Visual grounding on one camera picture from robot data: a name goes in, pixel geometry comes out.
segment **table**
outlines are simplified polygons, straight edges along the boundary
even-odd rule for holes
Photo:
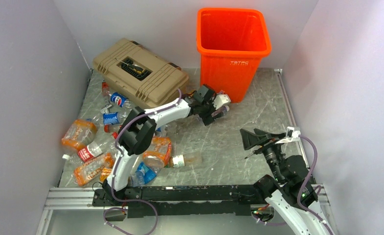
[[[183,69],[190,76],[189,91],[199,88],[200,69]],[[196,167],[165,168],[147,186],[202,186],[253,184],[271,171],[262,155],[246,160],[250,150],[244,151],[239,129],[254,128],[272,133],[282,133],[294,125],[280,74],[273,69],[259,69],[241,103],[231,104],[225,117],[204,126],[195,116],[170,123],[167,136],[172,140],[172,156],[201,152],[203,163]],[[103,78],[93,72],[79,118],[92,118],[104,107],[101,95]],[[129,112],[135,105],[127,102],[123,108],[113,107],[112,112]],[[105,133],[99,130],[96,138]],[[287,155],[303,155],[300,142],[283,145]],[[82,162],[73,156],[67,161],[59,187],[78,187],[73,170]],[[95,180],[85,187],[91,187]]]

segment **bottle cap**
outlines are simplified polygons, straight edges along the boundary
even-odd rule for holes
[[[68,155],[68,154],[64,154],[64,155],[62,155],[62,158],[65,159],[65,160],[69,160],[70,157],[71,157],[71,156]]]

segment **orange trash can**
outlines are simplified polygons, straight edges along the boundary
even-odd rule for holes
[[[203,8],[196,37],[201,85],[241,102],[261,59],[271,52],[264,16],[251,9]]]

